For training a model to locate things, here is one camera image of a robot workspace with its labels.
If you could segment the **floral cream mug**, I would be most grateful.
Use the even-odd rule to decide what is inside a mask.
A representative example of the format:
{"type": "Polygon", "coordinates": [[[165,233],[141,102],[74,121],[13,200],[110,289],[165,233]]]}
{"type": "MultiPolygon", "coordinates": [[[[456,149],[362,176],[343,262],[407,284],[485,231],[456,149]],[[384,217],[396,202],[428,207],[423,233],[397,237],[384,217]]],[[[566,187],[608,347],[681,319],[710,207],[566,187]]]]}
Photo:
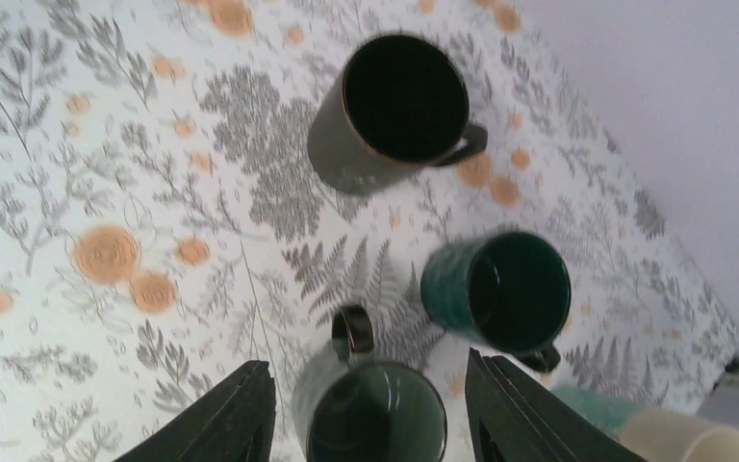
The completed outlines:
{"type": "Polygon", "coordinates": [[[648,461],[739,462],[736,427],[571,385],[556,385],[551,391],[590,424],[648,461]]]}

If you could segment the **dark green mug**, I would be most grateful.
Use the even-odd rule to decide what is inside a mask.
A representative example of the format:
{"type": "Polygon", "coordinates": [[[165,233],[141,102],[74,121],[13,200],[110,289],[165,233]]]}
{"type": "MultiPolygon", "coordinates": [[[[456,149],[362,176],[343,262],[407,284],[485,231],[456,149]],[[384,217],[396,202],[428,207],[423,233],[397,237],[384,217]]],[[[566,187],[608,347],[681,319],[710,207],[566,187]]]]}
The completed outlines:
{"type": "Polygon", "coordinates": [[[507,231],[441,247],[423,268],[420,297],[443,329],[535,372],[561,361],[553,343],[570,313],[572,283],[562,256],[536,234],[507,231]]]}

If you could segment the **grey-green mug black handle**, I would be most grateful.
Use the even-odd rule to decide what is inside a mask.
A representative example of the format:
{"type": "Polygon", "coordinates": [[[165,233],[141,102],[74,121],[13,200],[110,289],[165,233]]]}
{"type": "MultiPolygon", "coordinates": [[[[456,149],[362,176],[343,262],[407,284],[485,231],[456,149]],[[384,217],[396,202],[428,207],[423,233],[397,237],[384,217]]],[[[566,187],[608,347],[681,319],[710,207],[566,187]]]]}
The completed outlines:
{"type": "Polygon", "coordinates": [[[346,305],[296,380],[293,423],[308,461],[441,461],[446,409],[419,371],[374,349],[366,309],[346,305]]]}

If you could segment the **black matte mug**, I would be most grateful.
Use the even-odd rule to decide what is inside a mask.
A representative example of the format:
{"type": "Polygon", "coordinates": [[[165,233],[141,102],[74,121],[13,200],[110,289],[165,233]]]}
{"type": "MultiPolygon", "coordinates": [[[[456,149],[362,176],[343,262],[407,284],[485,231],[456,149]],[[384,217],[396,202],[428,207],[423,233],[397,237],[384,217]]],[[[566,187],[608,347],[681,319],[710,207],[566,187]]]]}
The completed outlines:
{"type": "Polygon", "coordinates": [[[347,60],[310,126],[313,171],[331,188],[377,193],[426,167],[460,164],[484,151],[470,96],[450,57],[431,42],[387,34],[347,60]]]}

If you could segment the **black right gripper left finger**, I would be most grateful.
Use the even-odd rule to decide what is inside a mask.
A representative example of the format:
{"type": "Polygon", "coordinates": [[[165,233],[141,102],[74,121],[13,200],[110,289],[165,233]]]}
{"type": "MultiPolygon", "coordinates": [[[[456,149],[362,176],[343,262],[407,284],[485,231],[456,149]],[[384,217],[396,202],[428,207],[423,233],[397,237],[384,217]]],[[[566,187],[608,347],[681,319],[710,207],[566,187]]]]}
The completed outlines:
{"type": "Polygon", "coordinates": [[[117,462],[267,462],[275,420],[269,362],[249,360],[117,462]]]}

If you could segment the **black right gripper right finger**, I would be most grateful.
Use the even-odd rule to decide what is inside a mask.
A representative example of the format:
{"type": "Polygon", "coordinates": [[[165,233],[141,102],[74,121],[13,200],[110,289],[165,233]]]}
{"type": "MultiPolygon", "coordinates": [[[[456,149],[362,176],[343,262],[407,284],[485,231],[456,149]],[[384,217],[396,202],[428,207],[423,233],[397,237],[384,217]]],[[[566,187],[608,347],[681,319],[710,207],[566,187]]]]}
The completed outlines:
{"type": "Polygon", "coordinates": [[[465,379],[477,461],[640,461],[503,356],[469,349],[465,379]]]}

